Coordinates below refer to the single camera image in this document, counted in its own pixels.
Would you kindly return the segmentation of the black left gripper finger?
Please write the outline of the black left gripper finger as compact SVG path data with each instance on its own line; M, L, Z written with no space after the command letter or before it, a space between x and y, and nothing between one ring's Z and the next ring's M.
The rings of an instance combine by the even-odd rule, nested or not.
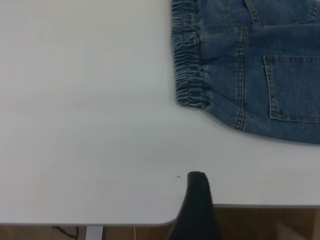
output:
M169 240L220 240L210 184L205 173L189 172L181 209L167 237Z

